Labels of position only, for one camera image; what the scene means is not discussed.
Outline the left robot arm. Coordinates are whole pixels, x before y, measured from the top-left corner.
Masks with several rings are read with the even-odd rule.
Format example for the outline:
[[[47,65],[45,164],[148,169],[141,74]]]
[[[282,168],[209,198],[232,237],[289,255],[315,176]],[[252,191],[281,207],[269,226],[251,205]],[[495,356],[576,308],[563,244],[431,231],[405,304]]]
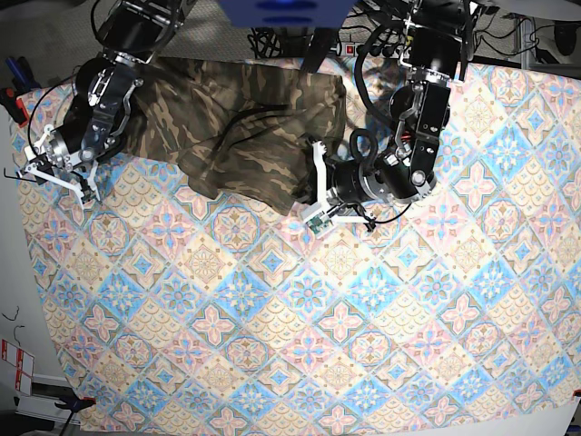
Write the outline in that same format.
[[[410,207],[433,191],[439,137],[450,116],[450,84],[464,79],[474,55],[475,20],[468,1],[380,1],[377,8],[359,1],[357,6],[377,26],[354,50],[355,85],[368,113],[390,135],[381,150],[374,133],[353,130],[348,161],[332,158],[324,142],[308,141],[314,174],[300,218],[316,237],[341,223],[361,223],[372,232],[382,221],[365,209],[366,202]],[[370,100],[363,78],[364,62],[379,39],[394,42],[406,73],[386,111]]]

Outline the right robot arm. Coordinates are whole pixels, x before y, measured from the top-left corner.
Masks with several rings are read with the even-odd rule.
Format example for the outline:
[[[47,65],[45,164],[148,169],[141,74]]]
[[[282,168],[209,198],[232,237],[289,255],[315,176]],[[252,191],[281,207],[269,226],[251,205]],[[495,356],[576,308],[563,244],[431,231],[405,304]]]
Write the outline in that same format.
[[[57,184],[80,204],[99,200],[98,167],[123,149],[144,67],[175,37],[193,7],[192,1],[117,1],[101,25],[92,23],[101,52],[72,75],[74,99],[63,124],[46,125],[28,143],[14,178]]]

